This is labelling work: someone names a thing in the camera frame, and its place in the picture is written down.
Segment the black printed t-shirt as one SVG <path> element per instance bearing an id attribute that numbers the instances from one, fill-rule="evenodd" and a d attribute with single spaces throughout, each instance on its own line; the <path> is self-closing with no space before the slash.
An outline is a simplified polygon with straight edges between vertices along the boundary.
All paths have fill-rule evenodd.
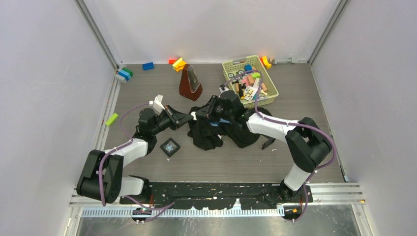
<path id="1" fill-rule="evenodd" d="M 235 117 L 229 122 L 221 122 L 213 126 L 206 118 L 197 117 L 191 120 L 188 125 L 190 131 L 188 137 L 193 139 L 193 144 L 203 150 L 215 149 L 223 146 L 220 135 L 228 136 L 239 148 L 245 148 L 254 144 L 260 134 L 252 133 L 248 130 L 244 122 L 246 119 Z"/>

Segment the black square jewellery box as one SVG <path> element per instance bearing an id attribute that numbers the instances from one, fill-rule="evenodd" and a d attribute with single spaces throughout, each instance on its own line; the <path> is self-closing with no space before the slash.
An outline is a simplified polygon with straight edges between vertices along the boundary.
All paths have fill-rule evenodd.
<path id="1" fill-rule="evenodd" d="M 171 158 L 180 149 L 180 145 L 173 138 L 169 138 L 160 148 L 167 158 Z"/>

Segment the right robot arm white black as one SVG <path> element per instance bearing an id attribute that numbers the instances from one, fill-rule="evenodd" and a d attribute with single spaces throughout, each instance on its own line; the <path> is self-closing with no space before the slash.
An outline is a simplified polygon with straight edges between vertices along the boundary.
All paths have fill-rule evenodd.
<path id="1" fill-rule="evenodd" d="M 322 162 L 329 153 L 337 155 L 334 140 L 313 119 L 285 120 L 267 115 L 259 107 L 245 108 L 232 91 L 212 96 L 191 115 L 208 122 L 225 121 L 231 129 L 229 137 L 235 140 L 264 135 L 286 143 L 294 164 L 278 186 L 277 197 L 288 202 L 300 196 L 300 189 L 325 166 Z"/>

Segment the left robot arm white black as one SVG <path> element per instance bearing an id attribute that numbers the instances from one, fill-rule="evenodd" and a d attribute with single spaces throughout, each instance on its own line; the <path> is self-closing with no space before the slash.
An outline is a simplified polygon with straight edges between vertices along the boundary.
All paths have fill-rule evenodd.
<path id="1" fill-rule="evenodd" d="M 124 196 L 132 196 L 140 204 L 146 203 L 151 196 L 148 179 L 124 177 L 124 167 L 150 154 L 157 143 L 157 134 L 168 128 L 177 130 L 192 119 L 192 115 L 178 112 L 169 105 L 160 112 L 153 108 L 142 109 L 136 131 L 126 143 L 88 153 L 76 186 L 77 194 L 98 200 L 103 206 Z"/>

